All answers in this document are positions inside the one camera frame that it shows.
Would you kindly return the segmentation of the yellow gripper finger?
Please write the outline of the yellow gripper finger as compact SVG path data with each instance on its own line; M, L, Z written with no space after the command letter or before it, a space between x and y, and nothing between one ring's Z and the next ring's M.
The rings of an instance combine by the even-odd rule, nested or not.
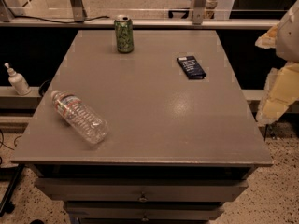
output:
M258 125L265 126L278 121L298 99L299 63L286 62L280 69L272 68L267 75L256 114Z
M255 46L261 49L274 49L276 47L278 25L271 27L262 36L259 36L255 42Z

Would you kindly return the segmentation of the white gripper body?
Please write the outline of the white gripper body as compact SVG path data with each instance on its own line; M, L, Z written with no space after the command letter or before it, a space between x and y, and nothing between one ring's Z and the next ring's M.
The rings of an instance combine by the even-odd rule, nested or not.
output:
M279 22L276 55L285 61L299 62L299 0Z

